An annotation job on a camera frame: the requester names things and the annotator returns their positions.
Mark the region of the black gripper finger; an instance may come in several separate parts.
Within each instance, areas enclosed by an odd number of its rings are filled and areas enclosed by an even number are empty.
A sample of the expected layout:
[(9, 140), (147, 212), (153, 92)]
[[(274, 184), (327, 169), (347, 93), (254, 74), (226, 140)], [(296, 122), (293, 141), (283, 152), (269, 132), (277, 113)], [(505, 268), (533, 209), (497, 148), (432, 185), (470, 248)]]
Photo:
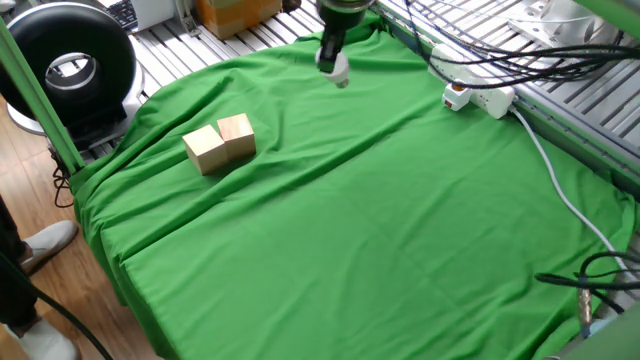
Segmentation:
[(338, 54), (341, 52), (346, 30), (335, 26), (326, 26), (317, 55), (317, 68), (326, 74), (334, 71)]

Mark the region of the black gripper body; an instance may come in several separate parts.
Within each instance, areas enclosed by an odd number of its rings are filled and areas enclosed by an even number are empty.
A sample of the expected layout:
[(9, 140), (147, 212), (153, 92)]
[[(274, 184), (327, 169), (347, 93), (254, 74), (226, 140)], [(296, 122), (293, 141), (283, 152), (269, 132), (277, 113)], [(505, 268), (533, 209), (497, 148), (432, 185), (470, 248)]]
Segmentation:
[(374, 0), (318, 0), (316, 9), (328, 32), (347, 31), (359, 25)]

